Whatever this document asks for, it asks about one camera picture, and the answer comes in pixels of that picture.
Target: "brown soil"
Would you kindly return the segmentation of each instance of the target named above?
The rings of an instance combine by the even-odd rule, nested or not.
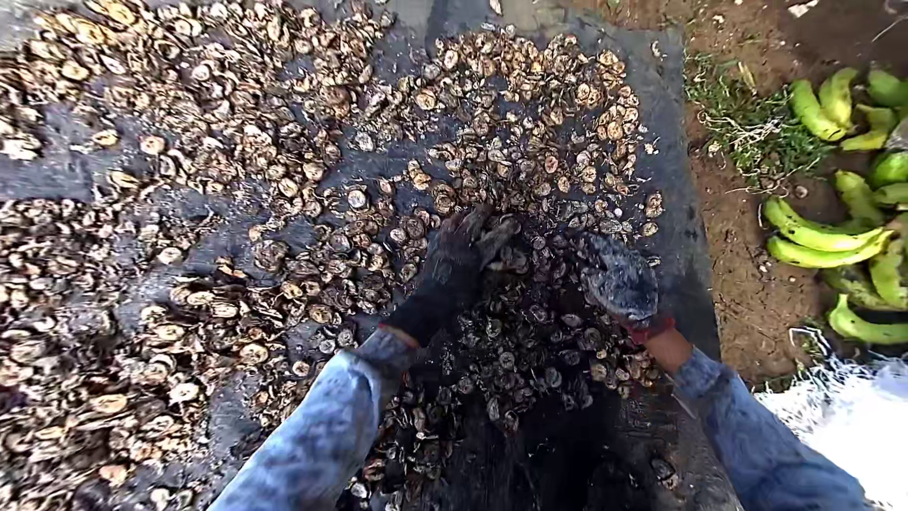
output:
[[[688,52],[707,51],[723,60],[743,61],[761,92],[771,92],[799,77],[818,83],[842,65],[867,67],[876,61],[898,75],[908,75],[908,21],[873,38],[893,20],[883,0],[820,0],[795,18],[787,7],[800,0],[575,0],[573,6],[595,9],[625,27],[684,30]],[[763,250],[766,231],[757,221],[761,197],[735,191],[745,185],[721,155],[704,149],[708,133],[686,112],[688,155],[701,194],[701,213],[713,258],[713,299],[724,360],[756,383],[794,372],[806,361],[789,342],[788,328],[822,316],[824,295],[814,272],[774,264]],[[860,158],[850,165],[865,164]],[[860,169],[860,166],[849,166]],[[794,201],[804,215],[831,220],[840,206],[829,185],[803,179],[811,193]]]

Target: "wet black tarp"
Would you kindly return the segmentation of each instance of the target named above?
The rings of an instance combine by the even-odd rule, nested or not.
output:
[[[329,19],[332,13],[348,9],[344,3],[322,2],[317,6]],[[718,357],[718,336],[708,291],[706,239],[686,163],[680,34],[616,28],[549,0],[504,0],[502,8],[503,17],[495,16],[485,0],[392,0],[384,6],[375,6],[376,13],[389,9],[398,14],[398,23],[378,49],[377,74],[390,78],[413,71],[418,66],[414,60],[419,61],[414,55],[419,55],[420,50],[434,52],[433,42],[437,37],[481,29],[485,23],[514,24],[519,35],[534,39],[540,46],[545,46],[552,35],[569,32],[577,35],[588,55],[600,48],[615,51],[627,63],[627,81],[640,98],[641,122],[650,130],[648,140],[656,141],[657,153],[639,158],[637,174],[648,179],[642,185],[645,191],[661,190],[665,201],[666,212],[658,220],[659,232],[639,248],[662,259],[656,269],[662,310],[674,316],[688,339],[709,355]],[[0,22],[19,27],[22,23],[15,20],[15,15],[0,12]],[[23,34],[27,35],[27,30],[9,31],[3,36],[3,45],[9,47],[13,37]],[[137,163],[141,158],[134,157],[134,137],[132,142],[129,136],[124,137],[121,149],[82,155],[68,147],[83,143],[92,129],[71,123],[66,105],[49,105],[44,113],[48,124],[44,138],[49,142],[44,158],[31,163],[0,159],[0,198],[43,196],[90,201],[92,186],[105,182],[109,168],[132,165],[134,171],[141,173],[141,165]],[[128,119],[116,122],[125,133],[138,129]],[[357,176],[397,174],[414,155],[423,156],[426,147],[451,137],[451,133],[450,128],[441,126],[438,133],[417,144],[392,145],[386,152],[362,153],[343,147],[344,163],[328,184]],[[426,170],[436,176],[444,175],[442,168]],[[182,267],[154,270],[136,283],[132,295],[117,310],[124,331],[133,328],[143,302],[166,297],[171,276],[210,271],[216,256],[231,256],[251,276],[268,278],[252,266],[246,235],[250,225],[268,217],[256,200],[256,186],[249,184],[241,204],[191,190],[165,190],[154,197],[150,214],[156,210],[199,218],[214,213],[225,221],[200,242]],[[412,199],[399,198],[401,203]],[[286,241],[295,252],[310,242],[311,229],[307,222],[299,220],[274,237]],[[415,373],[431,375],[433,370],[437,372],[428,356]],[[197,476],[211,476],[209,472],[229,477],[242,458],[250,454],[252,446],[261,441],[261,429],[249,419],[242,406],[243,399],[254,388],[254,377],[236,376],[212,397],[214,411],[209,432],[212,453],[204,463],[168,468],[163,474],[147,477],[140,474],[126,490],[141,493],[155,484],[180,487]],[[624,401],[601,388],[594,387],[591,391],[596,397],[594,405],[571,413],[564,411],[556,396],[542,399],[521,417],[521,427],[513,436],[506,436],[487,420],[482,403],[473,403],[464,418],[462,440],[450,459],[449,468],[440,481],[424,487],[419,500],[410,503],[410,507],[734,508],[734,500],[708,454],[696,421],[680,411],[668,386],[660,386],[656,392],[638,387],[632,398]],[[678,470],[681,483],[676,489],[669,490],[657,483],[651,468],[654,458],[665,459]],[[225,478],[210,491],[216,492]]]

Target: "weeds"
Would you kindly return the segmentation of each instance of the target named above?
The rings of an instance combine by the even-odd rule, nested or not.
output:
[[[798,122],[787,88],[756,95],[745,65],[719,64],[706,53],[686,55],[684,78],[687,100],[700,106],[697,118],[712,135],[708,152],[727,155],[747,179],[748,192],[770,193],[794,173],[811,173],[833,149]]]

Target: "blue denim sleeve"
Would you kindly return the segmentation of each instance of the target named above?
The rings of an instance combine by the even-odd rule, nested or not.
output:
[[[415,350],[382,329],[321,370],[309,393],[208,508],[210,511],[332,510],[362,467],[381,411]]]
[[[870,509],[857,479],[802,444],[728,366],[695,349],[675,383],[747,511]]]

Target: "black glove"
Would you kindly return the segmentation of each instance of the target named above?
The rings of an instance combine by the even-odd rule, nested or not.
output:
[[[427,346],[436,332],[476,301],[482,268],[520,230],[520,223],[509,218],[477,239],[491,211],[491,206],[479,205],[469,215],[461,211],[441,224],[419,285],[384,325]]]

